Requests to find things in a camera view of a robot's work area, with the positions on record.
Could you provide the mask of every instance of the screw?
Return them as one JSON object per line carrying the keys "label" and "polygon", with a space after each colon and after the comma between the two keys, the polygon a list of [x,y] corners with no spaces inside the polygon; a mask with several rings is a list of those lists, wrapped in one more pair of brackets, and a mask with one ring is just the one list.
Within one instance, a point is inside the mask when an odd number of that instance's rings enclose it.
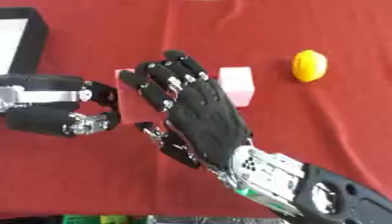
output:
{"label": "screw", "polygon": [[242,174],[242,178],[243,179],[249,179],[249,174],[247,174],[247,173]]}
{"label": "screw", "polygon": [[90,131],[93,129],[93,127],[91,125],[84,125],[83,128],[85,131]]}
{"label": "screw", "polygon": [[116,98],[115,94],[110,93],[108,96],[108,100],[113,101]]}
{"label": "screw", "polygon": [[173,107],[173,101],[164,100],[164,109],[171,109]]}
{"label": "screw", "polygon": [[199,77],[200,77],[203,81],[207,81],[207,80],[208,80],[208,74],[206,74],[205,72],[200,72],[200,73],[199,73]]}
{"label": "screw", "polygon": [[293,189],[294,188],[294,182],[292,182],[291,180],[289,181],[289,185],[288,185],[289,189]]}
{"label": "screw", "polygon": [[103,130],[107,130],[109,127],[109,122],[102,122],[99,124],[100,128]]}
{"label": "screw", "polygon": [[63,133],[64,133],[64,134],[66,134],[66,135],[71,134],[71,129],[70,129],[70,127],[68,127],[66,124],[64,124],[64,125],[62,126],[62,129],[63,129]]}
{"label": "screw", "polygon": [[185,79],[186,79],[189,83],[192,83],[192,82],[195,82],[195,81],[196,81],[196,79],[193,78],[193,76],[191,76],[189,73],[186,74],[184,77],[185,77]]}

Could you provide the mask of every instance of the white box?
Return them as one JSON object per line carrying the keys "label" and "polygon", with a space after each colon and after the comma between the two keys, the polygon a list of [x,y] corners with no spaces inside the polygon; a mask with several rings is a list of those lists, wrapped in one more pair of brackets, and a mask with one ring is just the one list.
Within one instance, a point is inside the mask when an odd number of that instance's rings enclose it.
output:
{"label": "white box", "polygon": [[218,83],[237,107],[247,107],[255,93],[252,71],[248,66],[221,67]]}
{"label": "white box", "polygon": [[27,18],[0,19],[0,74],[11,69],[26,25]]}

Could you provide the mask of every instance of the colorful object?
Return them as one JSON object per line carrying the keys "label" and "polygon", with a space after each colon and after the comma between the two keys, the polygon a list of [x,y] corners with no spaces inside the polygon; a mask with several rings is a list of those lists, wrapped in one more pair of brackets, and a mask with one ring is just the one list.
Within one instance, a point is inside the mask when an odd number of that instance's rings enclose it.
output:
{"label": "colorful object", "polygon": [[63,216],[62,224],[129,224],[126,215],[74,215]]}
{"label": "colorful object", "polygon": [[247,107],[255,93],[252,71],[248,66],[221,67],[218,82],[231,102],[237,107]]}
{"label": "colorful object", "polygon": [[292,72],[302,82],[318,80],[326,74],[327,59],[313,50],[299,52],[292,61]]}

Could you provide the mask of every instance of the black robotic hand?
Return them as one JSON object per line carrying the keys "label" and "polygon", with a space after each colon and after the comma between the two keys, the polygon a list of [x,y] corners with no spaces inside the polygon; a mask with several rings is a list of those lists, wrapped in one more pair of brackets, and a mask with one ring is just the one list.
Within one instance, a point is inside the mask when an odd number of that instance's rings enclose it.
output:
{"label": "black robotic hand", "polygon": [[228,168],[233,151],[250,131],[215,80],[192,58],[166,51],[163,61],[140,64],[120,78],[158,111],[167,112],[166,133],[151,122],[136,126],[159,141],[168,156],[193,168],[199,161],[218,170]]}
{"label": "black robotic hand", "polygon": [[[87,101],[111,111],[95,116],[74,112]],[[111,130],[120,121],[115,88],[59,75],[0,75],[0,114],[11,130],[61,137]]]}

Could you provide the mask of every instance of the lemon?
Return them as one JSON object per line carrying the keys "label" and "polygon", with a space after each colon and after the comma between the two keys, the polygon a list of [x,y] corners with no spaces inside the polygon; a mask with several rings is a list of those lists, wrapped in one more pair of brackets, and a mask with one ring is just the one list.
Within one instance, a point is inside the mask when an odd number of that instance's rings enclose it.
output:
{"label": "lemon", "polygon": [[313,50],[299,52],[292,61],[292,72],[302,82],[315,81],[326,74],[327,59]]}

